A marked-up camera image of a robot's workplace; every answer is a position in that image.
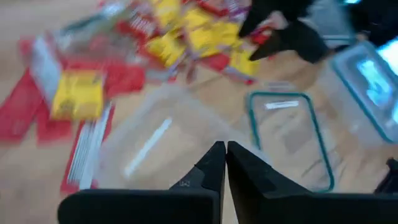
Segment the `plastic wrapper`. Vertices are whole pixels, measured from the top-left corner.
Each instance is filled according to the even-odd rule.
[[[303,93],[255,91],[247,99],[254,141],[271,166],[317,192],[334,188],[334,176],[310,98]]]
[[[63,69],[57,56],[55,47],[47,36],[38,36],[33,41],[29,62],[30,74],[49,107],[52,105]]]
[[[168,189],[215,141],[234,140],[261,159],[240,132],[178,86],[163,86],[105,140],[95,179],[99,188]]]
[[[228,14],[228,8],[225,0],[197,0],[197,4],[202,9],[216,16],[222,17]]]
[[[243,22],[246,14],[250,8],[250,0],[225,0],[226,7],[229,12],[229,17],[238,22]]]

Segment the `transparent tray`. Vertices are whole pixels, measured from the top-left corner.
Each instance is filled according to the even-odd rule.
[[[191,98],[188,91],[164,85],[105,140],[95,179],[99,188],[168,189],[216,141],[229,140],[266,161],[248,138]]]
[[[324,38],[327,46],[355,43],[355,33],[349,24],[344,5],[338,0],[316,0],[309,8],[308,23]]]
[[[255,91],[248,96],[254,142],[271,166],[316,192],[334,188],[334,178],[310,98],[303,93]]]
[[[398,142],[398,82],[387,62],[369,42],[336,55],[334,71],[380,136]]]

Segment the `red snack bag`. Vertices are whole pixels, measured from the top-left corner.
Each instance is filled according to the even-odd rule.
[[[216,54],[209,57],[201,58],[199,62],[217,72],[222,72],[224,68],[228,66],[229,60],[229,56],[225,54]]]
[[[150,16],[135,14],[128,21],[117,25],[122,34],[130,34],[140,41],[145,41],[159,34],[156,22]]]
[[[0,107],[0,140],[21,141],[43,102],[43,96],[27,69]]]
[[[71,121],[50,120],[50,111],[45,103],[37,110],[37,141],[45,143],[72,136]]]
[[[145,84],[145,71],[138,65],[108,65],[104,90],[108,98],[139,91]]]

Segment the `snack bag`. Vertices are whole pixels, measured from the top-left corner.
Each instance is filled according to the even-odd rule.
[[[166,68],[175,70],[185,56],[186,46],[178,43],[169,33],[146,43],[147,51],[159,58]]]
[[[220,36],[215,32],[214,20],[201,9],[188,9],[183,15],[184,36],[193,58],[220,53]]]
[[[150,0],[153,14],[157,19],[160,30],[165,33],[169,30],[181,28],[181,2],[179,0]]]
[[[214,23],[213,29],[222,46],[230,47],[238,41],[239,24],[235,22],[218,21]]]
[[[220,53],[218,36],[211,26],[191,30],[187,34],[187,39],[195,58],[207,57]]]
[[[224,69],[224,73],[234,79],[250,84],[256,80],[255,76],[259,69],[259,61],[250,61],[252,52],[242,47],[232,49],[231,61]]]
[[[55,94],[53,119],[98,119],[103,110],[103,76],[96,70],[65,70]]]
[[[211,15],[195,7],[186,10],[182,19],[187,30],[192,30],[213,22]]]
[[[156,22],[141,14],[135,14],[130,19],[120,22],[118,29],[122,34],[130,34],[143,42],[157,35]]]

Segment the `red packaging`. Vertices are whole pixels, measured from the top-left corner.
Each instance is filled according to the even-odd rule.
[[[44,102],[29,69],[0,107],[0,140],[21,141]]]
[[[108,65],[105,81],[105,93],[108,98],[140,91],[145,84],[145,71],[137,65]]]
[[[138,13],[128,21],[118,23],[117,28],[120,33],[132,35],[141,42],[145,42],[159,34],[154,20],[149,16],[143,16]]]
[[[230,57],[225,54],[216,54],[209,57],[201,58],[199,62],[217,72],[222,72],[224,68],[228,66],[229,60]]]
[[[108,137],[108,135],[111,132],[112,129],[112,118],[113,118],[113,114],[114,114],[114,106],[111,108],[111,111],[109,113],[109,117],[108,117],[108,121],[106,123],[106,128],[105,128],[105,134],[104,134],[104,138],[103,141],[105,141],[105,139]],[[84,121],[82,121],[79,124],[79,128],[78,128],[78,132],[76,134],[76,138],[73,142],[73,146],[72,146],[72,150],[70,152],[70,157],[69,157],[69,161],[67,163],[66,169],[65,169],[65,173],[63,175],[63,179],[61,182],[61,186],[60,186],[60,191],[61,193],[65,193],[65,194],[73,194],[77,191],[79,191],[79,186],[76,182],[69,182],[68,181],[68,176],[69,176],[69,172],[71,171],[71,166],[72,166],[72,162],[73,162],[73,158],[76,156],[75,152],[76,152],[76,147],[77,147],[77,143],[79,140],[79,136],[81,133],[81,129],[83,128],[83,125],[85,124]]]
[[[250,36],[251,42],[257,45],[262,45],[266,40],[268,40],[269,35],[262,33],[254,34]]]
[[[48,143],[71,136],[72,122],[51,120],[50,111],[43,102],[37,110],[37,142]]]
[[[100,63],[89,60],[69,60],[67,68],[102,70],[106,74],[104,90],[107,98],[139,91],[145,84],[145,70],[142,66],[109,61]]]

